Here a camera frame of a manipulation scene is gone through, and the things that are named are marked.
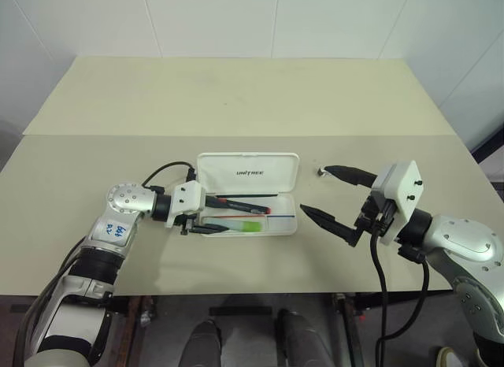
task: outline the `table surface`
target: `table surface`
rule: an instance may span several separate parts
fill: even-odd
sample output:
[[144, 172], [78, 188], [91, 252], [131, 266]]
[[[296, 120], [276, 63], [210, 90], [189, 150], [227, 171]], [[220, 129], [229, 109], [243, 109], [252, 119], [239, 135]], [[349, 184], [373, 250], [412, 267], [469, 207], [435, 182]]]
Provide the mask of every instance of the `table surface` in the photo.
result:
[[[252, 90], [252, 82], [247, 84], [250, 91], [243, 89], [246, 85], [242, 81], [224, 82], [231, 79], [233, 69], [220, 72], [217, 66], [226, 65], [226, 61], [233, 69], [243, 64], [240, 72], [262, 69], [255, 79], [264, 85], [269, 82], [264, 75], [273, 71], [271, 75], [277, 78], [296, 74], [311, 77], [310, 85], [319, 87], [312, 87], [302, 97], [296, 91], [289, 95], [291, 86], [284, 78], [286, 88], [269, 86], [278, 92], [287, 91], [283, 99], [266, 101], [261, 109], [268, 116], [258, 115], [259, 123], [272, 127], [243, 122], [238, 127], [230, 121], [231, 116], [260, 112], [257, 103], [251, 108], [246, 104], [252, 103], [248, 98], [264, 98], [267, 90], [261, 85]], [[304, 64], [305, 69], [295, 69]], [[163, 74], [154, 66], [163, 66]], [[220, 77], [207, 74], [205, 83], [210, 91], [212, 82], [220, 88], [215, 89], [220, 100], [233, 97], [234, 83], [243, 89], [245, 102], [234, 102], [234, 113], [220, 111], [226, 105], [217, 100], [212, 104], [212, 95], [203, 95], [201, 77], [193, 80], [198, 67]], [[178, 80], [185, 89], [173, 84], [171, 94], [164, 98], [154, 83], [171, 82], [172, 70], [180, 73]], [[185, 77], [187, 71], [195, 72], [193, 78]], [[121, 83], [135, 75], [142, 79], [135, 84]], [[245, 73], [241, 77], [248, 79]], [[343, 85], [345, 79], [349, 85]], [[147, 81], [150, 89], [141, 89]], [[335, 90], [327, 90], [328, 81]], [[120, 85], [126, 104], [118, 96]], [[139, 95], [133, 98], [134, 86]], [[195, 95], [185, 106], [183, 102], [172, 103], [173, 93], [189, 99], [191, 88], [204, 98]], [[103, 91], [109, 93], [109, 101]], [[150, 102], [151, 95], [156, 104]], [[310, 95], [319, 95], [317, 100], [324, 105], [309, 117], [300, 117], [309, 108]], [[288, 111], [294, 111], [296, 117], [283, 111], [282, 105], [289, 103]], [[133, 117], [141, 108], [138, 113], [143, 117]], [[159, 122], [151, 121], [155, 117]], [[98, 125], [100, 118], [103, 127]], [[281, 118], [296, 122], [277, 127]], [[224, 121], [222, 127], [213, 126], [216, 120]], [[369, 122], [375, 126], [367, 127]], [[114, 124], [119, 124], [118, 128], [108, 128]], [[388, 163], [414, 159], [426, 188], [420, 208], [484, 222], [504, 239], [504, 205], [402, 61], [81, 58], [58, 84], [26, 134], [0, 173], [0, 265], [2, 271], [12, 272], [0, 276], [0, 294], [4, 295], [40, 292], [67, 250], [89, 232], [102, 213], [109, 187], [125, 180], [139, 182], [167, 161], [195, 163], [202, 152], [294, 152], [301, 160], [292, 191], [296, 203], [321, 208], [348, 225], [353, 224], [369, 190], [330, 177], [320, 178], [315, 173], [317, 168], [338, 164], [378, 172]], [[159, 176], [157, 183], [172, 187], [184, 176], [183, 169], [173, 169]], [[352, 248], [318, 228], [299, 209], [297, 214], [298, 231], [294, 235], [254, 238], [181, 236], [177, 229], [168, 230], [163, 224], [145, 220], [120, 271], [117, 294], [379, 290], [368, 235]], [[400, 258], [396, 245], [380, 246], [379, 253], [390, 290], [419, 289], [421, 269]], [[431, 289], [448, 288], [441, 276], [432, 275]]]

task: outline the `white wall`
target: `white wall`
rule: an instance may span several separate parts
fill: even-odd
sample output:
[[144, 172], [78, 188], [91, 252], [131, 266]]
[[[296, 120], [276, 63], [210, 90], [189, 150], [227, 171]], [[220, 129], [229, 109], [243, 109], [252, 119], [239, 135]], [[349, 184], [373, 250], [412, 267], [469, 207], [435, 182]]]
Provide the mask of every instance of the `white wall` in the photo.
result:
[[77, 54], [404, 57], [473, 148], [504, 121], [503, 4], [0, 0], [0, 161]]

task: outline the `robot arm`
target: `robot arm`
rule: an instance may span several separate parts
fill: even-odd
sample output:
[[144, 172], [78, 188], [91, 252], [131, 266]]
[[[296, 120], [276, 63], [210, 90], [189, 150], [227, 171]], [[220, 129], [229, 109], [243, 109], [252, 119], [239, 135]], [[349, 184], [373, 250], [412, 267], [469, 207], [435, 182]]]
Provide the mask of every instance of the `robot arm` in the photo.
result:
[[328, 166], [320, 175], [332, 174], [351, 184], [371, 188], [371, 195], [355, 221], [355, 229], [331, 215], [303, 206], [322, 228], [355, 246], [363, 232], [380, 230], [381, 242], [402, 244], [399, 254], [428, 263], [443, 275], [458, 296], [474, 331], [480, 356], [490, 367], [504, 361], [503, 247], [499, 237], [475, 221], [447, 216], [432, 217], [416, 209], [423, 181], [414, 161], [400, 162], [378, 176], [356, 168]]
[[197, 213], [204, 203], [205, 191], [195, 180], [177, 186], [172, 195], [136, 183], [112, 187], [103, 215], [69, 255], [73, 262], [37, 313], [28, 347], [25, 338], [17, 339], [13, 365], [24, 365], [25, 354], [29, 356], [25, 365], [32, 367], [96, 363], [112, 320], [106, 303], [113, 296], [117, 274], [139, 221], [151, 217], [171, 228], [179, 224], [177, 218]]

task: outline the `unitree logo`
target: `unitree logo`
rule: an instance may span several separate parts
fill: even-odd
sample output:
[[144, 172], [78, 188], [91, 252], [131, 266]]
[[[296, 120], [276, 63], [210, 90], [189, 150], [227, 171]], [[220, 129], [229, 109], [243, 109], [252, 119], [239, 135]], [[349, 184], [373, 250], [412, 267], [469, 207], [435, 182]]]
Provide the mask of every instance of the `unitree logo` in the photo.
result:
[[251, 172], [249, 170], [245, 170], [243, 172], [236, 172], [237, 176], [262, 176], [264, 172]]

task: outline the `table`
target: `table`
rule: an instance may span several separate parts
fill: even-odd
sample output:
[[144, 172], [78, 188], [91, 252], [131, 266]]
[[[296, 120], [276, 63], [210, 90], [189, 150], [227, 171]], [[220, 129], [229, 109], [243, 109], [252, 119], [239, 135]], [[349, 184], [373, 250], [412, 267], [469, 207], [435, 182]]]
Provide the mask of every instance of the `table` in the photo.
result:
[[[240, 115], [255, 122], [243, 126], [233, 120]], [[0, 264], [12, 272], [0, 277], [3, 295], [39, 293], [110, 186], [168, 161], [195, 163], [201, 152], [295, 152], [296, 202], [348, 225], [369, 190], [320, 178], [319, 166], [377, 172], [415, 159], [426, 187], [420, 208], [484, 222], [504, 239], [499, 197], [403, 61], [82, 57], [25, 134], [0, 173]], [[184, 176], [177, 168], [157, 182]], [[419, 289], [421, 269], [396, 245], [379, 253], [391, 291]], [[430, 289], [448, 288], [432, 275]], [[284, 237], [182, 236], [146, 220], [116, 293], [378, 290], [369, 237], [349, 247], [298, 210], [298, 231]]]

